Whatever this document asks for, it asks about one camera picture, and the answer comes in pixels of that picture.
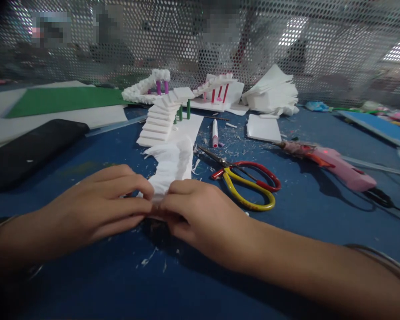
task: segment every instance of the green board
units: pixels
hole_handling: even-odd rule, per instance
[[[123,100],[117,89],[97,87],[28,89],[6,118],[34,116],[46,113],[88,108],[134,104]]]

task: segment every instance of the yellow scissor handle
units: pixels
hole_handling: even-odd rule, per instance
[[[242,178],[241,176],[236,175],[234,172],[231,171],[230,168],[224,168],[223,176],[224,176],[225,183],[227,184],[227,187],[230,190],[230,192],[232,193],[232,195],[245,207],[247,207],[251,210],[255,210],[255,211],[267,211],[267,210],[273,209],[274,206],[276,205],[276,199],[274,198],[274,196],[272,195],[271,192],[269,192],[267,189],[264,189],[263,187],[260,187],[256,183],[253,183],[249,180]],[[236,188],[234,187],[234,185],[231,181],[231,178],[236,179],[237,181],[239,181],[243,184],[247,184],[248,186],[263,193],[264,195],[267,196],[268,200],[270,200],[270,203],[261,205],[261,204],[254,204],[252,202],[247,201],[237,192]]]

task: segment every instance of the black case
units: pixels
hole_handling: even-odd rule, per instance
[[[0,147],[0,191],[19,185],[88,131],[87,124],[55,119]]]

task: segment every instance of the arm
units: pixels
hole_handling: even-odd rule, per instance
[[[226,268],[348,316],[400,319],[400,278],[392,271],[352,249],[249,218],[215,186],[175,181],[160,210],[176,237]]]
[[[120,198],[140,190],[145,199]],[[0,276],[129,230],[152,210],[152,185],[127,165],[103,169],[46,207],[0,226]]]

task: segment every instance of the perforated metal screen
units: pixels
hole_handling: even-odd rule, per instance
[[[233,72],[247,90],[273,63],[301,99],[400,108],[400,0],[12,0],[0,22],[12,79],[123,88],[168,68],[171,86]]]

